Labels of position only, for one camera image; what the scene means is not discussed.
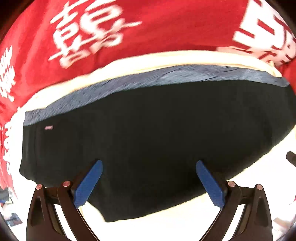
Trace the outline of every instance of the folded black garment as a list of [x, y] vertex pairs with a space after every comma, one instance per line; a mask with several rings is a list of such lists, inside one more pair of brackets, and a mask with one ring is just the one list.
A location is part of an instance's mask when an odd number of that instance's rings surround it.
[[88, 201], [106, 222], [137, 218], [204, 193], [197, 160], [231, 178], [295, 123], [290, 86], [225, 80], [121, 91], [25, 126], [20, 173], [58, 186], [100, 159]]

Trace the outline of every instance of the red cloth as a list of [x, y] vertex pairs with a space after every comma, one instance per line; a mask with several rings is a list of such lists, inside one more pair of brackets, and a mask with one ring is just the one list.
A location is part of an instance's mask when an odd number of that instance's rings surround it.
[[296, 89], [296, 62], [286, 64], [296, 55], [296, 40], [264, 0], [67, 2], [35, 0], [0, 45], [2, 188], [12, 186], [7, 173], [12, 160], [5, 153], [9, 138], [3, 127], [17, 108], [47, 86], [114, 60], [176, 50], [253, 55], [273, 61]]

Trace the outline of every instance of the metal pin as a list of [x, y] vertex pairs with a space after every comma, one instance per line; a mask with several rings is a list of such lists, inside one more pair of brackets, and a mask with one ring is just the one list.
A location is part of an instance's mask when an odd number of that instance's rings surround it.
[[262, 186], [262, 185], [260, 185], [260, 184], [257, 184], [257, 186], [256, 186], [256, 187], [257, 187], [257, 189], [258, 189], [258, 190], [263, 190], [263, 186]]
[[229, 181], [229, 182], [228, 182], [228, 186], [230, 186], [230, 187], [232, 187], [232, 188], [235, 187], [235, 185], [236, 185], [236, 184], [235, 184], [234, 181]]
[[40, 190], [42, 188], [42, 184], [38, 184], [37, 186], [36, 186], [36, 189], [37, 190]]
[[68, 186], [70, 186], [71, 185], [71, 182], [70, 181], [65, 181], [65, 182], [63, 182], [63, 186], [66, 188], [66, 187], [68, 187]]

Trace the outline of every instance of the gray waistband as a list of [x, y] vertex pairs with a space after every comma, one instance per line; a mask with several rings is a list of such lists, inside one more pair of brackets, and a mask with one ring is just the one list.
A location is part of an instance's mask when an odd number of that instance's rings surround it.
[[274, 77], [265, 71], [216, 65], [181, 65], [132, 74], [103, 81], [70, 93], [44, 109], [26, 112], [24, 126], [51, 116], [85, 106], [112, 93], [157, 85], [198, 81], [248, 80], [280, 87], [289, 85], [285, 78]]

